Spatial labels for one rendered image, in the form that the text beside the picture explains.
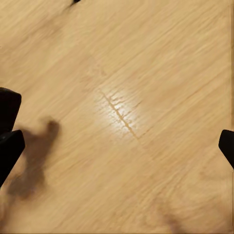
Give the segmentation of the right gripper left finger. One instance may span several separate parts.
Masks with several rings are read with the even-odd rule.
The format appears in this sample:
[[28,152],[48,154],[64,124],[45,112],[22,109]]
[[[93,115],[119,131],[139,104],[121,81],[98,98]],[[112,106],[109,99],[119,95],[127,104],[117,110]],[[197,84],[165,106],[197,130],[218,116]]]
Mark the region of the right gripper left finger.
[[0,188],[25,148],[21,130],[0,135]]

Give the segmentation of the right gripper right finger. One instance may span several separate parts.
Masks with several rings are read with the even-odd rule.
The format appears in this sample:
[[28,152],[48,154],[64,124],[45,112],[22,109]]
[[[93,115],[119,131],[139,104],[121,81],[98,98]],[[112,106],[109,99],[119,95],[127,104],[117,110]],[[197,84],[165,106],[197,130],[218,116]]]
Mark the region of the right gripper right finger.
[[223,130],[218,146],[234,169],[234,132]]

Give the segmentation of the digital camera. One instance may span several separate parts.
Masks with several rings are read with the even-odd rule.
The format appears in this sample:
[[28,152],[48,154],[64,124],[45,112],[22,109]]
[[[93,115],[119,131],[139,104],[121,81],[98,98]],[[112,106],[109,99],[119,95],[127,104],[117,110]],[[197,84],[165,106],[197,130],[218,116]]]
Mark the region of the digital camera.
[[12,132],[21,99],[21,94],[0,87],[0,135]]

